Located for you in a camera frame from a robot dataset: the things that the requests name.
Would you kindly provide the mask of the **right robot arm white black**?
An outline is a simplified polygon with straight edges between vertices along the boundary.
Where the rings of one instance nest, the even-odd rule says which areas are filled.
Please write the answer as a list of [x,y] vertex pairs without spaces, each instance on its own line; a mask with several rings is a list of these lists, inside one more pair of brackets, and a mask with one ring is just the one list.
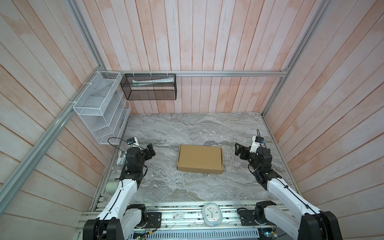
[[291,212],[281,211],[273,201],[258,202],[255,220],[260,224],[272,223],[294,240],[341,240],[342,233],[337,217],[322,211],[295,192],[272,168],[271,150],[263,143],[253,141],[245,147],[235,144],[235,155],[246,160],[257,182],[277,197]]

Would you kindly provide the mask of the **brown cardboard box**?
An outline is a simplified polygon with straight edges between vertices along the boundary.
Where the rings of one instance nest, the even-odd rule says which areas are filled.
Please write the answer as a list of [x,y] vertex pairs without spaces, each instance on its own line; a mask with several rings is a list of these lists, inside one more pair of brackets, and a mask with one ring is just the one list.
[[181,145],[177,170],[221,175],[224,171],[223,150],[220,147]]

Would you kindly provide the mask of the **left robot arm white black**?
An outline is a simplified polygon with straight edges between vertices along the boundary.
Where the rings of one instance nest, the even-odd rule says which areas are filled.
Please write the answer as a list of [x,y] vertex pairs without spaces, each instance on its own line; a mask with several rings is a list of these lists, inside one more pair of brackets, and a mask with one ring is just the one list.
[[145,165],[156,155],[152,144],[141,147],[135,139],[128,141],[120,177],[106,185],[106,191],[115,191],[104,210],[83,227],[84,240],[126,240],[134,228],[147,225],[147,208],[144,204],[131,204],[148,168]]

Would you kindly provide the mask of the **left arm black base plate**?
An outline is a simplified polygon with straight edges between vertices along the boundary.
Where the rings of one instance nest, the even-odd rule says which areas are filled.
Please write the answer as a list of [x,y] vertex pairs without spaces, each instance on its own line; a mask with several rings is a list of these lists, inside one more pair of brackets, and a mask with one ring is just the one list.
[[150,228],[160,228],[162,213],[142,213],[138,209],[130,209],[125,212],[121,219],[122,228],[124,230],[134,229],[134,228],[145,228],[149,226]]

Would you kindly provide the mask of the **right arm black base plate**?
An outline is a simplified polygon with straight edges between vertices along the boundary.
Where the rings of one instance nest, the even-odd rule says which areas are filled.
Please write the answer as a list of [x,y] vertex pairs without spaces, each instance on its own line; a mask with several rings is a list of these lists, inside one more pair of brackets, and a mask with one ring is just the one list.
[[267,220],[262,220],[260,216],[257,215],[255,210],[248,210],[246,208],[237,209],[237,214],[240,217],[242,226],[272,226],[277,227],[277,225],[271,223]]

